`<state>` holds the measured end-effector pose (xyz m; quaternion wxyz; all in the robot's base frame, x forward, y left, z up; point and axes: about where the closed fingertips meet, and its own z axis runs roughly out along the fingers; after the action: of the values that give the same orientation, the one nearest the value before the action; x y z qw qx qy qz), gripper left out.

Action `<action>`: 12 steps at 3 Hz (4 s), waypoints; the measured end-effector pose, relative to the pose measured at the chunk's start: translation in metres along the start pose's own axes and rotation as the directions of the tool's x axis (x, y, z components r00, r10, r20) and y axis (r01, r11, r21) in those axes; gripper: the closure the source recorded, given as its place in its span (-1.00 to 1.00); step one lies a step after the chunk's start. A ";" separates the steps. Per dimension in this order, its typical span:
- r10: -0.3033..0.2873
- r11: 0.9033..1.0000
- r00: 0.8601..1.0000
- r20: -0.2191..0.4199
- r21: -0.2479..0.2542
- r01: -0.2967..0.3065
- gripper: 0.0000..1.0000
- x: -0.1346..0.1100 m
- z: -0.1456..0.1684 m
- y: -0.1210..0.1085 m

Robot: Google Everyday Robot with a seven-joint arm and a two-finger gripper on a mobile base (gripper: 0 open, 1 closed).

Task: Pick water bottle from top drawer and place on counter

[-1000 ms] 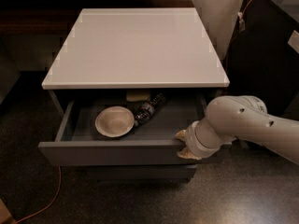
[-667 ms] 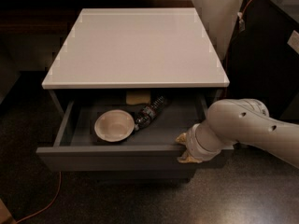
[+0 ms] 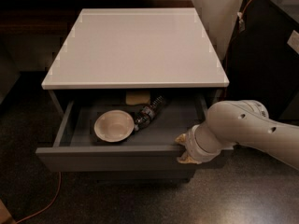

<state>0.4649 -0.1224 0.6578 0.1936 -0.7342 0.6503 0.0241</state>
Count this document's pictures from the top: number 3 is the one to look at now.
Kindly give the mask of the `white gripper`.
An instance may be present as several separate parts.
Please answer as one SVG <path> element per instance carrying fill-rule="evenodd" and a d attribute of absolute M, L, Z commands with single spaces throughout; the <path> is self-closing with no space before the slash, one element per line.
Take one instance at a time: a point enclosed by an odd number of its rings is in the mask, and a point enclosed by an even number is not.
<path fill-rule="evenodd" d="M 194 125 L 186 134 L 179 135 L 175 142 L 185 146 L 186 151 L 177 157 L 181 164 L 201 164 L 212 161 L 228 146 L 228 142 L 220 140 L 206 124 Z"/>

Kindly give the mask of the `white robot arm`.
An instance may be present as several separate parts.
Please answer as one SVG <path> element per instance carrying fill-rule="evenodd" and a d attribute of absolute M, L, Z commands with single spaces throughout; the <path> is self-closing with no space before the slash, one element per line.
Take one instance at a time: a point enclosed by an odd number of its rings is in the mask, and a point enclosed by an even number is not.
<path fill-rule="evenodd" d="M 265 106 L 254 100 L 217 102 L 207 110 L 204 122 L 176 142 L 185 147 L 177 158 L 182 164 L 212 161 L 224 149 L 239 144 L 299 169 L 299 127 L 271 120 Z"/>

